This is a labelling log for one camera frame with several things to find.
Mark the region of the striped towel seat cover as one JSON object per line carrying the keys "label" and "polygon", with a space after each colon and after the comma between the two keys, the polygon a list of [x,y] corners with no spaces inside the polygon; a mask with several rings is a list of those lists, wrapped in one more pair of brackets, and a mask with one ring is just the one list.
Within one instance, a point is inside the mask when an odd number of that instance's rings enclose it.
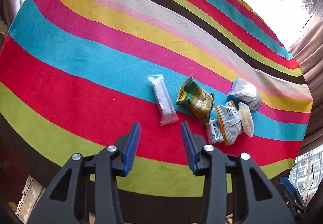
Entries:
{"label": "striped towel seat cover", "polygon": [[24,189],[22,190],[22,197],[18,203],[15,213],[22,223],[28,222],[33,209],[45,190],[46,188],[31,175],[27,178]]}

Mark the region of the blue edged silver packet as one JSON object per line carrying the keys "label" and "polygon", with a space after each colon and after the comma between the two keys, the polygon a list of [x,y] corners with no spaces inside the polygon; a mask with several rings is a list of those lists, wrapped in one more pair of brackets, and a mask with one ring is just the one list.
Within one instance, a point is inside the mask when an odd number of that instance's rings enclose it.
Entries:
{"label": "blue edged silver packet", "polygon": [[224,142],[218,118],[209,120],[206,124],[206,134],[208,137],[208,143],[211,145]]}

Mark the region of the orange striped grey packet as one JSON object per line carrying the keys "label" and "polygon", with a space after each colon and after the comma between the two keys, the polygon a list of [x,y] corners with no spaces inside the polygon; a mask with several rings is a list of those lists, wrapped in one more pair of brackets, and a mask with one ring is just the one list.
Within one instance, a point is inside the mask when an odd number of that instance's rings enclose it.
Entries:
{"label": "orange striped grey packet", "polygon": [[220,131],[226,145],[233,145],[242,132],[241,116],[235,103],[230,100],[225,105],[215,107],[217,119],[219,121]]}

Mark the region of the white cake clear packet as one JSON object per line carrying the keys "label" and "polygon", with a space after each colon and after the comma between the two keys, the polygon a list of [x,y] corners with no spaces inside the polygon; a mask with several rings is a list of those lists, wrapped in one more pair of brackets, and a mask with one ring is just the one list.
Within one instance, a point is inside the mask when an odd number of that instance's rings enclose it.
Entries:
{"label": "white cake clear packet", "polygon": [[248,137],[253,137],[255,128],[250,108],[245,103],[240,102],[238,113],[241,117],[243,131],[248,135]]}

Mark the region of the beige curtain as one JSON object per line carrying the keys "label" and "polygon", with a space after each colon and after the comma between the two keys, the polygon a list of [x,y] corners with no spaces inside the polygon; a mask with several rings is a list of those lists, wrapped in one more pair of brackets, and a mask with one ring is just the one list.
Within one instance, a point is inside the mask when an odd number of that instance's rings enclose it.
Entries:
{"label": "beige curtain", "polygon": [[313,97],[309,124],[299,154],[305,154],[322,144],[322,17],[308,23],[298,41],[291,46]]}

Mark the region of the green yellow snack packet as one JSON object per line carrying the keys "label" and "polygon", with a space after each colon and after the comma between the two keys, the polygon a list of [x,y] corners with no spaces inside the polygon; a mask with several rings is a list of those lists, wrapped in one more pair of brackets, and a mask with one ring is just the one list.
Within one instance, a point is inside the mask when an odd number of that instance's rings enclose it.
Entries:
{"label": "green yellow snack packet", "polygon": [[205,124],[209,122],[213,103],[214,94],[208,93],[199,86],[193,79],[193,75],[183,82],[176,99],[176,105],[187,107],[196,118]]}

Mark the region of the blue edged barcode packet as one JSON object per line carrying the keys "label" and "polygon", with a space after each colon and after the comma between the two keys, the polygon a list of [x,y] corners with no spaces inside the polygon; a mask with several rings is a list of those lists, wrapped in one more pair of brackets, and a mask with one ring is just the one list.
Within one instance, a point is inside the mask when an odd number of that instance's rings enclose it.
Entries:
{"label": "blue edged barcode packet", "polygon": [[256,86],[241,77],[236,77],[228,93],[227,101],[246,104],[251,112],[256,112],[261,107],[262,96]]}

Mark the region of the white pink wafer bar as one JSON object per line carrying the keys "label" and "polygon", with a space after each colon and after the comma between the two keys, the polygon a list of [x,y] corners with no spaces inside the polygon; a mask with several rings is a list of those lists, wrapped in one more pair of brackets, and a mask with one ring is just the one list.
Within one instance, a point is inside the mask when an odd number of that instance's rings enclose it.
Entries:
{"label": "white pink wafer bar", "polygon": [[155,99],[162,117],[160,126],[177,122],[178,116],[166,88],[164,76],[162,74],[149,75],[147,80],[152,85]]}

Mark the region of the colourful striped tablecloth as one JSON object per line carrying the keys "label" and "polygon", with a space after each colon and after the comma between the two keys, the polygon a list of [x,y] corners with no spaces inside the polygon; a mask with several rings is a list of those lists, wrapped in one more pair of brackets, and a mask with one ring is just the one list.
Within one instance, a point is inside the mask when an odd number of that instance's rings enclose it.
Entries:
{"label": "colourful striped tablecloth", "polygon": [[3,136],[48,185],[72,154],[95,154],[138,122],[134,168],[119,188],[200,197],[180,123],[160,125],[154,74],[172,101],[189,76],[217,104],[236,77],[253,83],[263,97],[253,137],[218,148],[249,153],[271,180],[290,173],[313,99],[293,56],[242,0],[25,0],[1,49]]}

